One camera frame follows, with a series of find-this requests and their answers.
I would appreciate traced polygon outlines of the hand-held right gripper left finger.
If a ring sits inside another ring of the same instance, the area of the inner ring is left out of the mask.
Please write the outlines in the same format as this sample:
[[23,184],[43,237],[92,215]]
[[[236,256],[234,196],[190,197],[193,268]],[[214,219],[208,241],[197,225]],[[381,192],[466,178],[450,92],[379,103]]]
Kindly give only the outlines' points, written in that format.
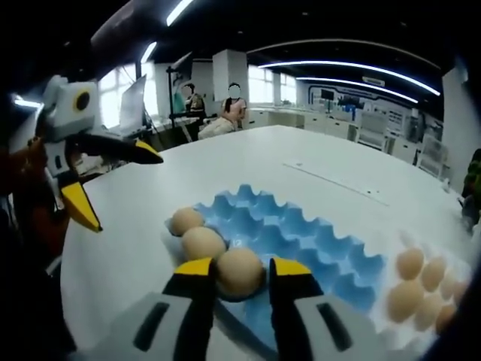
[[149,293],[112,322],[108,334],[70,360],[205,360],[216,299],[214,261],[178,266],[161,293]]

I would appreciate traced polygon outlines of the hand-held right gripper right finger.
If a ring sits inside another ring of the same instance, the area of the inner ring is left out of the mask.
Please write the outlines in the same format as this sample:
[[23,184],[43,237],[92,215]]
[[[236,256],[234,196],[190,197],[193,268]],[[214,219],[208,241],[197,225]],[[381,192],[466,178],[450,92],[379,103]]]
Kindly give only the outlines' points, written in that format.
[[305,265],[275,256],[269,265],[271,324],[280,360],[382,360],[372,321],[324,294]]

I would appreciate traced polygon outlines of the person's left hand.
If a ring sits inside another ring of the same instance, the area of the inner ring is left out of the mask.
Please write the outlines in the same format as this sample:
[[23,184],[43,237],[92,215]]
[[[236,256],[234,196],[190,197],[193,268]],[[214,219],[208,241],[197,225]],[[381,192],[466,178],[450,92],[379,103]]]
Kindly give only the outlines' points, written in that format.
[[46,268],[61,256],[70,217],[57,207],[46,180],[47,155],[39,137],[12,155],[20,160],[20,185],[13,191],[14,213],[24,247],[30,257]]

